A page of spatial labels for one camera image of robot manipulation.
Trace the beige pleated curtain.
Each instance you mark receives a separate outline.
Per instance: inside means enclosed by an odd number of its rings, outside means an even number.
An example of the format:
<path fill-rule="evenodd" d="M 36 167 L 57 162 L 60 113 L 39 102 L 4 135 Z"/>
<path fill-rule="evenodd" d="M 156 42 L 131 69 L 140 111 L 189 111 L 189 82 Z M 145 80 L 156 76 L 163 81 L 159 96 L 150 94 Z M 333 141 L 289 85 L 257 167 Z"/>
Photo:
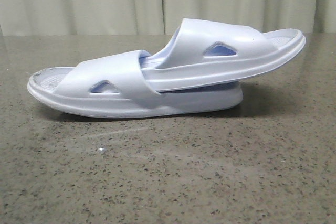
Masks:
<path fill-rule="evenodd" d="M 335 31 L 335 0 L 1 0 L 1 34 L 172 34 L 184 17 L 261 31 Z"/>

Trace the light blue slipper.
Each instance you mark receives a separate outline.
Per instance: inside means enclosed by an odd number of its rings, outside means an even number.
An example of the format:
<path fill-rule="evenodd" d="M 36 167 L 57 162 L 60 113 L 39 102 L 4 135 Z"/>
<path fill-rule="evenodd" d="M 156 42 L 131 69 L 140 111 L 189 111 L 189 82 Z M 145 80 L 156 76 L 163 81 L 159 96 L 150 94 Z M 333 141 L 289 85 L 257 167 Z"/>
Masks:
<path fill-rule="evenodd" d="M 137 50 L 83 61 L 74 68 L 47 68 L 27 89 L 43 104 L 96 118 L 144 118 L 232 108 L 243 100 L 238 82 L 179 92 L 157 92 L 144 77 Z"/>
<path fill-rule="evenodd" d="M 305 42 L 297 29 L 260 33 L 248 26 L 185 18 L 169 43 L 142 57 L 140 66 L 157 91 L 211 86 L 273 71 Z"/>

